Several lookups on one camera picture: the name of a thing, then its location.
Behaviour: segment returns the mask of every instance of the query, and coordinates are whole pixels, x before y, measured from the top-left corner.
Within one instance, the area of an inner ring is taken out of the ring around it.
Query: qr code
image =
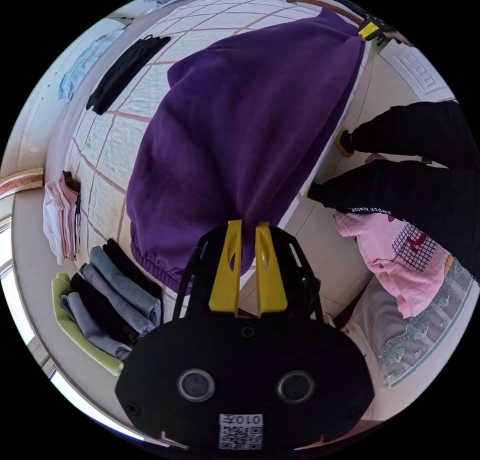
[[[263,415],[220,415],[218,448],[224,450],[260,450]]]
[[[224,450],[260,450],[262,427],[220,426],[220,448]]]

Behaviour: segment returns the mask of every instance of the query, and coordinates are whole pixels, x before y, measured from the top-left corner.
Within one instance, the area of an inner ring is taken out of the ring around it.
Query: purple sweatshirt
[[[279,223],[336,129],[363,52],[358,28],[323,8],[174,64],[126,195],[136,261],[177,291],[200,237],[242,219],[244,273],[256,226]]]

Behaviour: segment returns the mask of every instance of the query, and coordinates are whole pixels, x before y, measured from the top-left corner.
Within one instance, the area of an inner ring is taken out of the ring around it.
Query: floor
[[[418,102],[402,77],[380,57],[373,45],[358,88],[353,97],[344,127],[353,130],[394,105]],[[360,166],[368,154],[342,157],[335,146],[329,152],[315,179],[323,182]],[[286,230],[295,235],[315,275],[321,280],[322,308],[332,317],[338,315],[367,285],[372,274],[367,269],[353,238],[341,237],[333,220],[334,211],[304,197]],[[256,314],[256,276],[240,291],[240,308]]]

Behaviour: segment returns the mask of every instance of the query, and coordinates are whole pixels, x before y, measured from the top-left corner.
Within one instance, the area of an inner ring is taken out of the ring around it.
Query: window
[[[120,424],[109,419],[106,415],[89,404],[73,387],[70,386],[66,379],[57,370],[55,370],[53,375],[50,377],[50,381],[58,388],[62,395],[72,403],[74,407],[77,407],[85,415],[88,415],[90,418],[100,422],[112,430],[120,432],[121,434],[137,440],[145,440],[144,437],[141,437],[140,435],[137,435],[122,427]]]
[[[15,280],[12,261],[11,224],[10,217],[0,221],[0,281],[13,321],[23,341],[28,345],[35,337],[35,333],[23,308]]]

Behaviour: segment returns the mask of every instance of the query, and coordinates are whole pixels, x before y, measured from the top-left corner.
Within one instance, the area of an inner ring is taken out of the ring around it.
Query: quilted bedspread
[[[311,6],[287,3],[286,0],[196,0],[175,9],[139,36],[169,35],[172,39],[132,80],[110,110],[102,116],[92,111],[83,111],[67,148],[64,167],[81,182],[78,265],[88,260],[92,247],[102,245],[108,238],[115,239],[132,257],[126,189],[144,132],[169,90],[168,69],[176,61],[222,38],[281,22],[315,17],[318,12],[318,9]],[[367,53],[366,49],[362,65],[365,64]],[[279,227],[286,225],[321,160],[322,157],[280,221]],[[243,276],[242,284],[254,269],[252,266]],[[171,305],[165,303],[167,320],[173,311],[176,294],[169,289],[165,293],[166,299],[170,297],[172,300]]]

